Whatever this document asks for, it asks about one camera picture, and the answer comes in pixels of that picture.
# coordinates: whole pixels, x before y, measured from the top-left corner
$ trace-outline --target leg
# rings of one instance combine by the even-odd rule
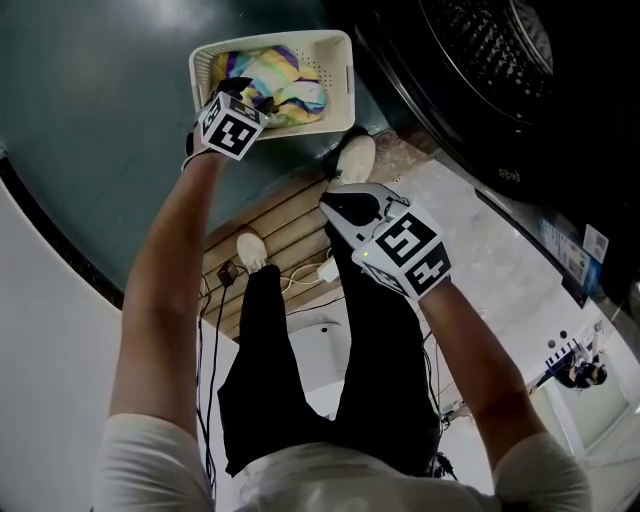
[[[283,448],[328,441],[330,422],[318,416],[304,396],[287,335],[280,270],[274,265],[249,277],[240,319],[240,350],[218,400],[227,473],[232,476]]]
[[[336,417],[341,442],[398,471],[424,476],[440,421],[427,392],[422,333],[407,300],[362,274],[330,225],[351,326],[351,352]]]

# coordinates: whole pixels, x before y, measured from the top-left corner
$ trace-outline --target label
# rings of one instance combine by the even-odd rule
[[[547,250],[584,286],[589,270],[589,255],[546,220],[542,219],[540,227]]]
[[[593,256],[598,263],[604,261],[604,257],[607,254],[607,248],[609,247],[609,239],[604,236],[593,226],[587,224],[587,229],[584,232],[584,241],[582,247],[591,256]]]

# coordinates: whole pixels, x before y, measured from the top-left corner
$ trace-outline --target laundry basket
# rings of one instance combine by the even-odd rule
[[[280,32],[222,41],[195,49],[189,57],[191,89],[196,112],[211,95],[211,63],[217,55],[248,52],[284,45],[293,50],[302,64],[314,69],[324,87],[327,107],[319,121],[285,128],[266,128],[258,139],[291,135],[340,132],[353,126],[356,118],[351,39],[340,30]]]

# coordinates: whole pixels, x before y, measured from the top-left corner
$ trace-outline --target white shoe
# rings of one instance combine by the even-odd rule
[[[267,264],[267,247],[255,231],[245,230],[236,242],[240,261],[249,274],[257,272]]]
[[[376,160],[376,142],[370,135],[358,135],[340,152],[336,175],[329,189],[349,183],[364,183],[369,178]]]

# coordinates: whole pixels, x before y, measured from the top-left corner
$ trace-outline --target forearm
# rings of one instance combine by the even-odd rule
[[[153,221],[127,284],[111,399],[111,415],[155,416],[194,438],[198,289],[209,207],[225,159],[194,159]]]
[[[420,308],[472,414],[526,392],[515,363],[453,283],[437,286]]]

